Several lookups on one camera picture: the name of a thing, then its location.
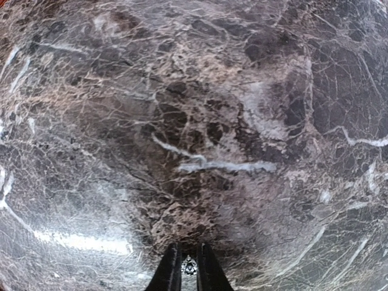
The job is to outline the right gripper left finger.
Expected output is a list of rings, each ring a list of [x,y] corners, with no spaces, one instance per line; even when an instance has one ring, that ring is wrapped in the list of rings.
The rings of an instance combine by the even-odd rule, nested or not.
[[[182,250],[178,242],[168,245],[145,291],[181,291]]]

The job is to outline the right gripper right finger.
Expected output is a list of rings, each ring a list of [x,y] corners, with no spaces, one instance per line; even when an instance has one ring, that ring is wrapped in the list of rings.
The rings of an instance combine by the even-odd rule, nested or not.
[[[198,244],[196,285],[199,291],[233,291],[210,244]]]

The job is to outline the small crystal earring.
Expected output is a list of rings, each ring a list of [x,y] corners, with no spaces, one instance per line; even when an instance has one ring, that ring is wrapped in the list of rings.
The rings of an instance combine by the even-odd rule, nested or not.
[[[190,255],[187,255],[181,264],[181,272],[186,276],[196,276],[198,270],[197,262]]]

